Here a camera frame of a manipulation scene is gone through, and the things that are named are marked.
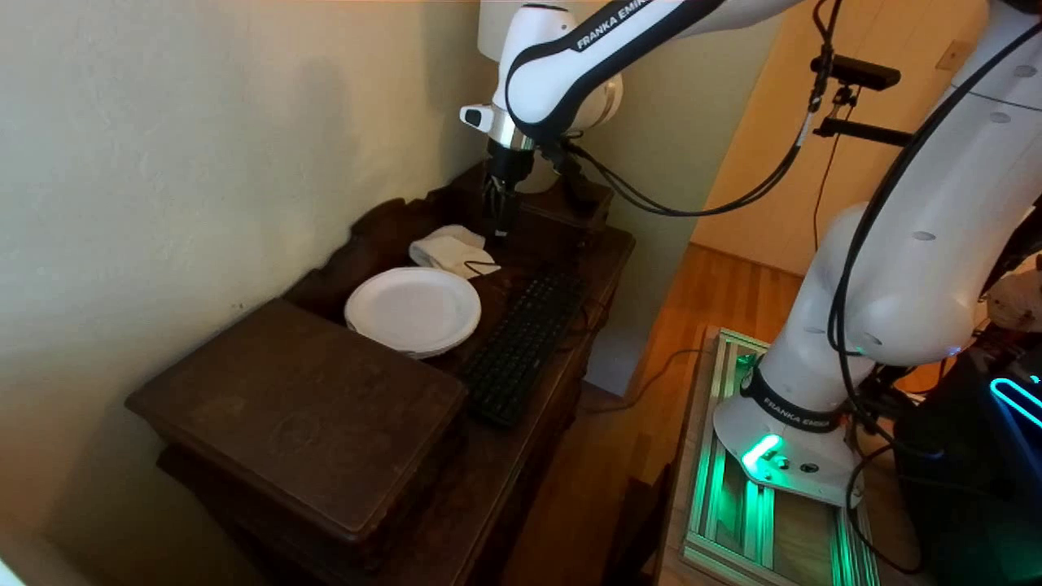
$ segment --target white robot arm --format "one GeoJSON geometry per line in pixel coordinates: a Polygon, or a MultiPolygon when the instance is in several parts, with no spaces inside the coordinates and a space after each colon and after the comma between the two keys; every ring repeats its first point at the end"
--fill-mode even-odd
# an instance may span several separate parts
{"type": "MultiPolygon", "coordinates": [[[[509,132],[487,132],[491,157],[506,160],[494,162],[498,188],[511,196],[529,172],[518,153],[553,157],[588,95],[645,52],[683,32],[760,22],[792,3],[616,0],[579,25],[560,19],[560,3],[520,8],[491,106],[498,120],[469,116],[478,132],[509,132]]],[[[846,504],[857,456],[840,412],[850,389],[874,365],[937,361],[970,339],[982,287],[1042,191],[1042,38],[1026,35],[1039,25],[1039,3],[1015,8],[992,0],[995,22],[969,71],[1024,38],[1015,52],[974,80],[969,99],[937,107],[879,186],[884,198],[840,216],[752,383],[718,406],[719,442],[755,483],[846,504]]]]}

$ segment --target green light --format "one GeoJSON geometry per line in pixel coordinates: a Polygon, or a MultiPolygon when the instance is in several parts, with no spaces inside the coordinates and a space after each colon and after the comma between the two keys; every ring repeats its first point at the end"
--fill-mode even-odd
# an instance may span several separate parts
{"type": "Polygon", "coordinates": [[[735,383],[745,389],[752,370],[755,370],[755,356],[739,356],[735,358],[735,383]]]}
{"type": "Polygon", "coordinates": [[[755,462],[772,454],[776,446],[782,442],[782,437],[770,433],[763,437],[745,456],[744,456],[744,466],[752,472],[755,462]]]}

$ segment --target beige wall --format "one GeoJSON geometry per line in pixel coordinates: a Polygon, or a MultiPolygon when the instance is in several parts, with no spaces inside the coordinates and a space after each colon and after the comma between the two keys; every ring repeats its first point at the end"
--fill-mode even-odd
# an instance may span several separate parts
{"type": "MultiPolygon", "coordinates": [[[[700,208],[772,35],[776,22],[760,22],[652,52],[627,74],[627,106],[591,137],[591,151],[665,205],[700,208]]],[[[645,216],[616,198],[612,224],[633,233],[640,248],[612,323],[595,339],[591,380],[627,395],[695,222],[645,216]]]]}
{"type": "MultiPolygon", "coordinates": [[[[810,9],[815,3],[802,3],[782,19],[776,48],[755,83],[755,95],[730,144],[710,203],[730,203],[755,186],[776,171],[795,137],[810,87],[807,62],[821,45],[810,9]]],[[[836,52],[903,71],[895,87],[879,95],[862,90],[855,120],[916,132],[947,87],[962,59],[974,48],[985,9],[988,3],[982,0],[846,0],[836,52]]],[[[695,241],[806,275],[815,253],[815,233],[825,233],[840,208],[874,196],[895,148],[845,137],[815,224],[815,198],[829,157],[831,140],[810,137],[802,160],[770,198],[734,216],[696,222],[695,241]]]]}
{"type": "Polygon", "coordinates": [[[473,0],[0,0],[0,524],[256,582],[124,396],[484,144],[473,0]]]}

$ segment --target cable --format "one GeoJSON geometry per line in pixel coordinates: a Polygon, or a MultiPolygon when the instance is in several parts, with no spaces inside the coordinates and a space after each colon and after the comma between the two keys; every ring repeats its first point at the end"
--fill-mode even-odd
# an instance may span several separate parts
{"type": "Polygon", "coordinates": [[[563,144],[563,160],[557,160],[557,171],[563,175],[576,172],[569,157],[579,157],[611,182],[611,188],[621,203],[634,205],[640,213],[665,216],[665,217],[710,217],[710,216],[727,216],[727,213],[735,213],[735,208],[749,208],[752,203],[767,198],[790,175],[790,171],[795,165],[799,153],[806,151],[810,120],[815,120],[815,113],[821,107],[821,99],[829,90],[829,80],[831,80],[831,64],[834,64],[834,35],[836,35],[845,0],[834,0],[834,9],[831,9],[829,22],[821,19],[821,8],[825,8],[825,0],[819,0],[819,8],[815,8],[815,25],[821,32],[821,69],[815,74],[815,87],[810,87],[810,99],[807,99],[806,123],[795,135],[795,140],[790,144],[790,151],[778,160],[778,165],[760,186],[752,186],[745,196],[735,196],[734,203],[725,203],[718,208],[672,208],[672,205],[662,205],[659,198],[645,196],[633,182],[627,182],[616,171],[611,171],[605,162],[600,162],[595,157],[591,157],[588,151],[579,151],[569,140],[563,144]]]}
{"type": "Polygon", "coordinates": [[[627,396],[627,400],[618,400],[618,404],[612,404],[612,406],[591,406],[591,412],[584,412],[584,413],[618,413],[618,412],[633,412],[633,406],[643,404],[645,395],[676,367],[676,361],[679,361],[682,356],[691,356],[691,352],[700,352],[700,345],[687,345],[687,348],[679,348],[676,356],[668,356],[668,358],[662,361],[662,367],[659,367],[633,396],[627,396]]]}
{"type": "MultiPolygon", "coordinates": [[[[834,106],[836,106],[836,107],[850,106],[846,113],[845,113],[845,120],[855,116],[857,99],[861,99],[861,87],[845,86],[845,87],[836,90],[834,106]]],[[[829,151],[829,162],[825,162],[821,182],[819,182],[819,191],[815,191],[815,208],[810,208],[815,251],[821,248],[821,203],[825,203],[829,179],[831,179],[834,162],[836,162],[840,140],[845,140],[845,135],[834,137],[834,144],[831,144],[831,151],[829,151]]]]}
{"type": "Polygon", "coordinates": [[[612,191],[647,213],[647,216],[668,216],[668,217],[707,217],[707,216],[727,216],[727,213],[735,213],[735,208],[745,208],[752,203],[760,203],[763,196],[770,196],[782,179],[785,172],[792,171],[792,162],[799,160],[802,148],[806,148],[806,137],[807,137],[807,127],[810,127],[810,113],[806,120],[806,127],[799,132],[799,137],[792,140],[790,153],[782,157],[782,162],[755,186],[749,188],[745,196],[727,203],[727,205],[718,205],[718,208],[672,208],[672,205],[662,205],[655,203],[652,196],[645,196],[643,188],[634,188],[629,179],[621,179],[616,171],[611,171],[605,162],[600,162],[592,153],[588,153],[584,148],[576,144],[567,144],[567,153],[588,160],[611,186],[612,191]]]}
{"type": "MultiPolygon", "coordinates": [[[[855,227],[855,239],[850,239],[850,251],[845,258],[845,275],[840,275],[840,284],[836,284],[836,294],[831,301],[831,315],[829,315],[829,339],[836,352],[836,361],[840,361],[840,376],[845,376],[845,389],[846,389],[846,396],[850,396],[850,413],[857,424],[868,424],[868,413],[861,406],[861,392],[855,383],[855,376],[850,376],[850,356],[846,352],[846,291],[850,291],[850,275],[855,275],[855,265],[884,213],[884,205],[891,203],[891,196],[895,191],[899,179],[906,175],[906,171],[911,165],[911,160],[920,157],[920,151],[935,137],[935,132],[947,120],[947,113],[982,86],[985,74],[992,74],[1008,56],[1012,56],[1024,43],[1031,43],[1034,35],[1039,35],[1042,22],[1035,22],[1034,31],[1026,31],[1024,35],[1015,35],[1011,45],[1003,45],[995,59],[988,59],[965,86],[959,86],[945,102],[941,107],[916,132],[916,137],[908,140],[908,148],[899,153],[899,160],[891,165],[891,172],[884,175],[875,196],[870,198],[862,217],[857,222],[855,227]]],[[[903,442],[892,441],[892,449],[906,449],[911,456],[926,456],[926,459],[935,459],[937,454],[920,454],[920,449],[908,449],[903,442]]]]}
{"type": "Polygon", "coordinates": [[[857,507],[855,507],[857,478],[870,469],[870,462],[875,462],[875,459],[886,456],[886,454],[892,454],[892,446],[879,446],[875,454],[862,456],[862,459],[855,466],[855,472],[850,472],[850,478],[846,478],[846,496],[845,496],[846,502],[845,502],[845,507],[846,507],[846,521],[850,521],[857,542],[861,542],[875,559],[884,559],[886,566],[892,566],[892,569],[899,569],[899,573],[906,573],[906,577],[916,577],[916,573],[926,573],[926,558],[920,558],[916,566],[903,566],[899,559],[892,559],[891,553],[884,553],[884,549],[868,538],[868,532],[861,528],[861,517],[857,517],[857,507]]]}

